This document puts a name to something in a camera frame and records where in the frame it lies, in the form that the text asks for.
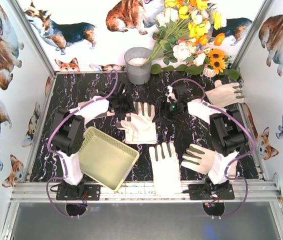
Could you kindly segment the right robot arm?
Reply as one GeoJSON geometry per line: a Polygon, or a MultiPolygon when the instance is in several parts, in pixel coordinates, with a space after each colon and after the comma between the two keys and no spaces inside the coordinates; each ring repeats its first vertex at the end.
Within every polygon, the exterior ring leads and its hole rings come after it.
{"type": "Polygon", "coordinates": [[[192,97],[185,84],[167,88],[167,100],[162,103],[159,115],[169,120],[188,112],[210,126],[212,150],[190,144],[182,155],[181,165],[207,175],[213,185],[220,185],[236,177],[236,165],[240,149],[250,134],[244,128],[239,111],[226,107],[238,102],[238,83],[223,85],[215,82],[215,88],[205,92],[207,100],[192,97]]]}

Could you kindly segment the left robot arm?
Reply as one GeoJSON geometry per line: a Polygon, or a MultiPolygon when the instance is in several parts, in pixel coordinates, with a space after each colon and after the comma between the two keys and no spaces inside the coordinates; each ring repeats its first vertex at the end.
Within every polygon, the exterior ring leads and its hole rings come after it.
{"type": "Polygon", "coordinates": [[[110,92],[95,90],[93,97],[78,107],[55,113],[47,142],[48,151],[59,156],[63,180],[77,186],[83,179],[80,170],[79,150],[84,142],[84,127],[93,119],[113,113],[124,116],[135,111],[128,85],[122,81],[114,84],[110,92]]]}

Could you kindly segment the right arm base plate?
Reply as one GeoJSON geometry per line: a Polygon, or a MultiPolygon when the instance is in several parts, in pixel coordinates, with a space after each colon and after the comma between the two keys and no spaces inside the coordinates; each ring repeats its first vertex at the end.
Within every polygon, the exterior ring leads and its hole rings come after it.
{"type": "Polygon", "coordinates": [[[235,194],[233,186],[229,180],[220,184],[213,184],[207,177],[204,183],[189,184],[188,189],[182,191],[189,194],[191,200],[234,200],[235,194]]]}

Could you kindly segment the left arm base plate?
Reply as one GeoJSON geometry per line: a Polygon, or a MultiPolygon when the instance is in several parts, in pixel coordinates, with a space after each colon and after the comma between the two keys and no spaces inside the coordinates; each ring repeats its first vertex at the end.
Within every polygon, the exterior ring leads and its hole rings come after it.
{"type": "Polygon", "coordinates": [[[100,199],[101,186],[99,184],[70,185],[62,182],[58,185],[56,191],[56,200],[58,201],[75,201],[86,198],[88,201],[98,201],[100,199]]]}

